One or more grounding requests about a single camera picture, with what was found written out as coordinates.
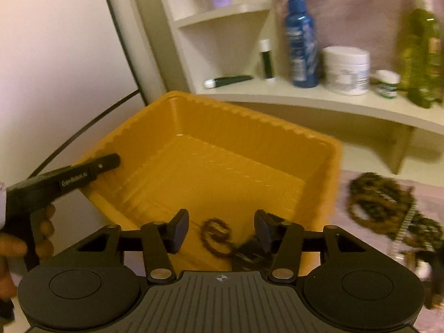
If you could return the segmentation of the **left hand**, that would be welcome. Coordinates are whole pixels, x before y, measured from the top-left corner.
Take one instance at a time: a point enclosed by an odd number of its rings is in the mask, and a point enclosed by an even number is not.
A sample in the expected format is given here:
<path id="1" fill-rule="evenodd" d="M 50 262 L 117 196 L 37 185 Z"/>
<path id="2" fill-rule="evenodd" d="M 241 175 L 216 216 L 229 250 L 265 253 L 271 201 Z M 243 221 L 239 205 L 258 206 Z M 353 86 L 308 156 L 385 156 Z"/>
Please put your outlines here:
<path id="1" fill-rule="evenodd" d="M 51 222 L 56 208 L 49 205 L 45 208 L 45 218 L 40 223 L 40 231 L 44 240 L 36 245 L 35 252 L 40 260 L 48 260 L 54 254 L 54 245 L 49 238 L 55 228 Z M 1 300 L 7 301 L 17 294 L 17 287 L 12 280 L 7 258 L 22 258 L 27 253 L 26 243 L 19 238 L 1 233 Z"/>

